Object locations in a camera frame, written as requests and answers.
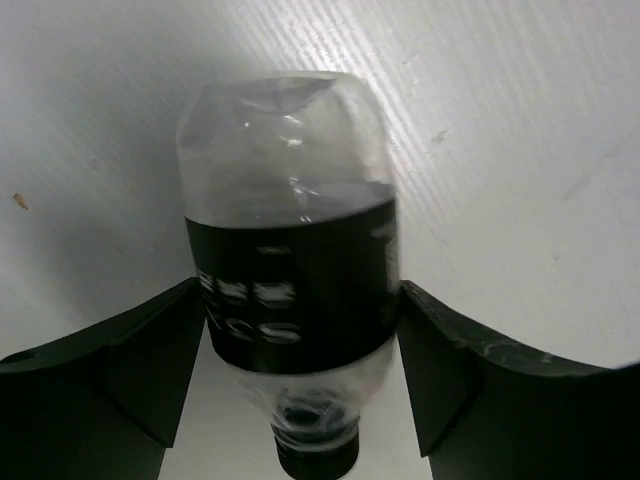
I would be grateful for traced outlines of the black cap clear bottle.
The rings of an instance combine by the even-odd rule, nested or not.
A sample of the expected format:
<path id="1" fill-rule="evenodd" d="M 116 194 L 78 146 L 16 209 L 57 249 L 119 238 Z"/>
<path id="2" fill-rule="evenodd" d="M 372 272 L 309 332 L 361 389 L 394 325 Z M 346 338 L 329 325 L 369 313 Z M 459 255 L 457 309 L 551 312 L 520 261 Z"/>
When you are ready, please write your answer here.
<path id="1" fill-rule="evenodd" d="M 339 479 L 394 357 L 396 188 L 380 107 L 340 72 L 204 87 L 176 134 L 212 346 L 294 479 Z"/>

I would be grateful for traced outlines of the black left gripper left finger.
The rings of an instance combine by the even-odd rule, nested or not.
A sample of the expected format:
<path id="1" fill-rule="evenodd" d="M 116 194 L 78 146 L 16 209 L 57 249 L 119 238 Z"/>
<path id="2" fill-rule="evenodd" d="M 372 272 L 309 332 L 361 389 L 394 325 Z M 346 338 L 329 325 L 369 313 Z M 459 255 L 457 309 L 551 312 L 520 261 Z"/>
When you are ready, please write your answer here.
<path id="1" fill-rule="evenodd" d="M 2 478 L 158 478 L 203 327 L 199 287 L 188 279 L 2 359 Z"/>

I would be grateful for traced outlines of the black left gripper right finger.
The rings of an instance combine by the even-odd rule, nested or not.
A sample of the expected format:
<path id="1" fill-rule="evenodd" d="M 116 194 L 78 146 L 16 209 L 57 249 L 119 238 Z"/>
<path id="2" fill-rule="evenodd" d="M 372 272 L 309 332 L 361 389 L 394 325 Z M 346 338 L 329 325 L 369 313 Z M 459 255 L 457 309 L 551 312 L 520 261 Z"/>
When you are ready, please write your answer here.
<path id="1" fill-rule="evenodd" d="M 402 363 L 435 479 L 635 479 L 639 368 L 523 344 L 407 281 Z"/>

